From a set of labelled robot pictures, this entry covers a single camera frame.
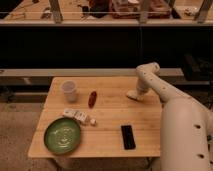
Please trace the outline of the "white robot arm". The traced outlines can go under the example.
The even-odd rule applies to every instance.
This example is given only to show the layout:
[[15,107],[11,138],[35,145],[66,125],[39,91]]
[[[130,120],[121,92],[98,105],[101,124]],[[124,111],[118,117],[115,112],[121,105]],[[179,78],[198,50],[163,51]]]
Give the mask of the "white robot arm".
[[192,96],[162,80],[156,63],[139,65],[137,93],[153,89],[164,102],[160,125],[161,171],[211,171],[207,136],[213,112]]

